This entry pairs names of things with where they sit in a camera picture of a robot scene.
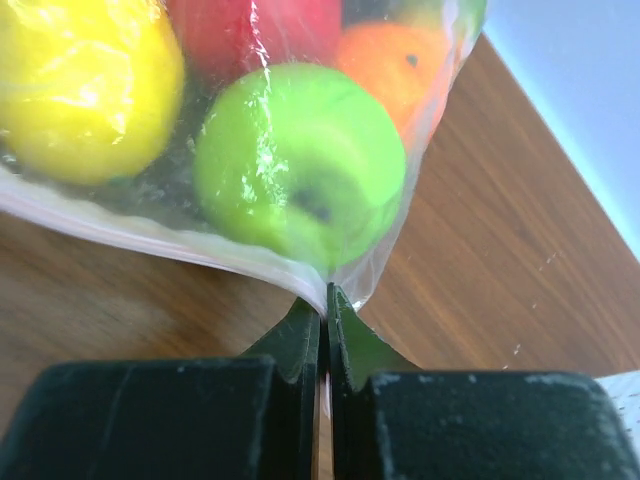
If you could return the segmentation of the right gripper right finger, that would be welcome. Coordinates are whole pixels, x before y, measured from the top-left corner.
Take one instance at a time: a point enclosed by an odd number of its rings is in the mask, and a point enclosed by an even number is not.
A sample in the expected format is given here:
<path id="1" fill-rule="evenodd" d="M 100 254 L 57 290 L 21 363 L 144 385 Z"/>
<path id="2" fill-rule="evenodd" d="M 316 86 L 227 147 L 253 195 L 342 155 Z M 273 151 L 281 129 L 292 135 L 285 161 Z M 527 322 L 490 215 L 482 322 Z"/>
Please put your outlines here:
<path id="1" fill-rule="evenodd" d="M 562 371 L 431 371 L 327 289 L 338 479 L 635 479 L 639 458 L 606 391 Z"/>

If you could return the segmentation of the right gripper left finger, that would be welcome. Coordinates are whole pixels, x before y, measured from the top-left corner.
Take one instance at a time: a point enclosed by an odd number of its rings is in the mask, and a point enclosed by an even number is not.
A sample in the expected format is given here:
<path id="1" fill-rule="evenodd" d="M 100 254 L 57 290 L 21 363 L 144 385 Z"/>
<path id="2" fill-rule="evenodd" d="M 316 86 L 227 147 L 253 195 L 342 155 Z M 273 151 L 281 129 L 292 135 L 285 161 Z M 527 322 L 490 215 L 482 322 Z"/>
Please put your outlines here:
<path id="1" fill-rule="evenodd" d="M 297 300 L 242 354 L 44 370 L 1 442 L 5 479 L 313 479 L 321 320 Z"/>

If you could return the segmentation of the clear zip top bag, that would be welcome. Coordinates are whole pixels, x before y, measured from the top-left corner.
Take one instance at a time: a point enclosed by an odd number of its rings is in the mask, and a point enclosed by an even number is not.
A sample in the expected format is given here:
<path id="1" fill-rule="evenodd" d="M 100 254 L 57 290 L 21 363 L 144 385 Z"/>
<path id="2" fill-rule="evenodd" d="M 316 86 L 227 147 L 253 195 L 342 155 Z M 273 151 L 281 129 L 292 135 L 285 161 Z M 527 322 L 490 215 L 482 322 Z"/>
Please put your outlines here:
<path id="1" fill-rule="evenodd" d="M 5 1 L 1 208 L 373 294 L 483 1 Z"/>

